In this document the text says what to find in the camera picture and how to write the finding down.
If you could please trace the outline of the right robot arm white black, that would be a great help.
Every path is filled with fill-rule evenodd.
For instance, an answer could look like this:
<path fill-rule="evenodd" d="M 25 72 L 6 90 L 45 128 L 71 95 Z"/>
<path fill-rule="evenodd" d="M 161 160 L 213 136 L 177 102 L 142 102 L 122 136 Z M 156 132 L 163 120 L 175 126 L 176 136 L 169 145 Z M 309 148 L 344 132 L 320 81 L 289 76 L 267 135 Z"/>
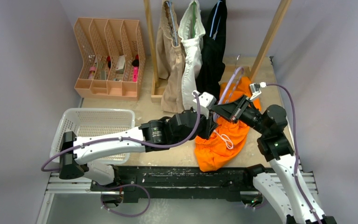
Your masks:
<path fill-rule="evenodd" d="M 286 111 L 270 105 L 261 113 L 243 95 L 234 102 L 213 105 L 210 109 L 226 121 L 241 121 L 256 130 L 259 151 L 270 164 L 282 187 L 278 187 L 261 164 L 246 168 L 243 184 L 257 189 L 274 208 L 284 224 L 335 224 L 333 216 L 325 214 L 315 201 L 299 168 L 298 155 L 284 134 L 288 122 Z"/>

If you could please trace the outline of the white plastic perforated basket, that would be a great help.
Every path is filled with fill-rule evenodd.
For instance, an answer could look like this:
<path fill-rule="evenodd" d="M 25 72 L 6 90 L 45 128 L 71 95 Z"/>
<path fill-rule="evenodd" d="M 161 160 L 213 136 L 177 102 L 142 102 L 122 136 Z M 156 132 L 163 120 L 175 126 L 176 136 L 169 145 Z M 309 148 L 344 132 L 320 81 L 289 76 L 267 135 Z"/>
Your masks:
<path fill-rule="evenodd" d="M 128 109 L 70 108 L 67 109 L 56 130 L 50 156 L 60 152 L 65 132 L 73 131 L 77 137 L 95 137 L 119 133 L 135 127 L 135 113 Z"/>

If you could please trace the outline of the orange shorts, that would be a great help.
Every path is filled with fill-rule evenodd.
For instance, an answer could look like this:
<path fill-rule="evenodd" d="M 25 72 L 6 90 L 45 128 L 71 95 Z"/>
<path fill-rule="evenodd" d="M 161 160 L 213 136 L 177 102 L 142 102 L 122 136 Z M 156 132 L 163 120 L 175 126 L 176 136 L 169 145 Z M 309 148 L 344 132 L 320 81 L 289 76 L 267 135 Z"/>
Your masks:
<path fill-rule="evenodd" d="M 237 100 L 242 95 L 251 96 L 248 77 L 242 77 L 236 90 L 228 102 Z M 231 85 L 224 101 L 231 93 L 235 83 Z M 243 122 L 230 123 L 219 117 L 218 127 L 208 140 L 200 137 L 195 139 L 195 157 L 202 172 L 216 171 L 226 165 L 243 149 L 251 128 Z"/>

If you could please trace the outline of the lilac plastic hanger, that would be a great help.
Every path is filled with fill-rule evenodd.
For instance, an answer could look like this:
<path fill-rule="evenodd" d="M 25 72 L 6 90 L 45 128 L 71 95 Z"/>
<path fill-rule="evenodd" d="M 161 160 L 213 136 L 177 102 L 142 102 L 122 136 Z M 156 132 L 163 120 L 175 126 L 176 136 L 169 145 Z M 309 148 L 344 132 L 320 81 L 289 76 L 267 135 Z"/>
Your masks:
<path fill-rule="evenodd" d="M 222 96 L 220 97 L 219 101 L 218 101 L 218 105 L 223 104 L 224 102 L 226 103 L 232 96 L 233 92 L 236 90 L 241 78 L 245 75 L 245 69 L 243 66 L 238 66 L 238 61 L 241 58 L 241 54 L 239 54 L 236 58 L 235 64 L 234 64 L 234 71 L 233 74 L 231 75 L 229 81 L 227 82 L 227 85 L 225 87 L 225 89 L 223 90 Z M 229 94 L 229 97 L 226 101 L 224 101 L 228 91 L 231 88 L 231 85 L 233 84 L 234 80 L 236 80 L 236 83 L 234 85 L 234 87 L 231 90 L 231 93 Z"/>

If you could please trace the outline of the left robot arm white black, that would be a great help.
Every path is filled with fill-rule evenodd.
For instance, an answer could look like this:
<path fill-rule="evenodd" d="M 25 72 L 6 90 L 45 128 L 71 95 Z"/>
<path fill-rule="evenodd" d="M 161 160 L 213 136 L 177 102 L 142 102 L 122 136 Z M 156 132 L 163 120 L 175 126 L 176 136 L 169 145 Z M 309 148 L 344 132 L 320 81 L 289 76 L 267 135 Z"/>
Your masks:
<path fill-rule="evenodd" d="M 196 137 L 207 140 L 217 126 L 212 115 L 197 115 L 190 109 L 115 134 L 78 137 L 74 132 L 65 132 L 59 152 L 59 177 L 71 180 L 88 175 L 114 191 L 120 186 L 119 176 L 109 165 L 95 165 L 95 160 L 117 154 L 168 150 Z"/>

